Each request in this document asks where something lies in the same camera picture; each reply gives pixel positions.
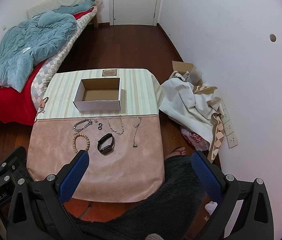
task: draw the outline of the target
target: door frame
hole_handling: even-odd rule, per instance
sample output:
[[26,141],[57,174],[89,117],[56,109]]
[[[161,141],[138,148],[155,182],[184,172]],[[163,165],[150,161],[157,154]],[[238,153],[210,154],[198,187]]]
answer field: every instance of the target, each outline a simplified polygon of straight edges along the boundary
[[[153,18],[153,26],[156,26],[158,23],[158,17],[160,12],[160,5],[161,0],[157,0],[156,6],[155,6],[155,13]],[[114,25],[114,0],[109,0],[109,12],[110,12],[110,25]]]

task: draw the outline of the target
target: fuzzy black trousers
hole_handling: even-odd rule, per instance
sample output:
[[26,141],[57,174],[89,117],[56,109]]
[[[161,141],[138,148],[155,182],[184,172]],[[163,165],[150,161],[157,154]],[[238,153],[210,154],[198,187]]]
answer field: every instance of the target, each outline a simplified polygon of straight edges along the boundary
[[73,220],[88,240],[145,240],[154,233],[164,240],[179,240],[193,222],[204,195],[191,157],[174,156],[165,161],[162,187],[122,216],[108,222]]

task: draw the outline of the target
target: red blanket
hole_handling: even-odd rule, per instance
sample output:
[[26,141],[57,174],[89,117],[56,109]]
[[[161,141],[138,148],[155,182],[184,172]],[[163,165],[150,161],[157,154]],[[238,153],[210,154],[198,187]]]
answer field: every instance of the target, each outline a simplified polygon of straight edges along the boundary
[[[93,11],[93,8],[86,12],[75,14],[74,17],[77,20],[91,11]],[[18,122],[27,125],[34,124],[37,111],[32,102],[31,85],[43,63],[44,61],[34,67],[22,92],[19,93],[13,88],[0,88],[0,121],[3,123]]]

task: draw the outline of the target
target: cardboard box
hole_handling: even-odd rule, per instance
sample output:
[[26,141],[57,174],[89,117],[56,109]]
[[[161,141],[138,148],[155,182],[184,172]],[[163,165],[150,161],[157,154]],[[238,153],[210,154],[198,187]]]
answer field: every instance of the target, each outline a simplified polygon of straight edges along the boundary
[[120,111],[121,79],[82,79],[73,103],[79,111]]
[[192,63],[185,63],[179,61],[172,61],[173,71],[179,72],[182,76],[187,72],[191,71],[194,67]]

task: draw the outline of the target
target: door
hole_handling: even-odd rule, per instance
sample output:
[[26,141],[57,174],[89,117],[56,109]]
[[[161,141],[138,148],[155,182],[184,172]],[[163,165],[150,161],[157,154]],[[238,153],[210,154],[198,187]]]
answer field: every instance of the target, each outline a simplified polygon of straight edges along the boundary
[[153,25],[157,0],[113,0],[114,25]]

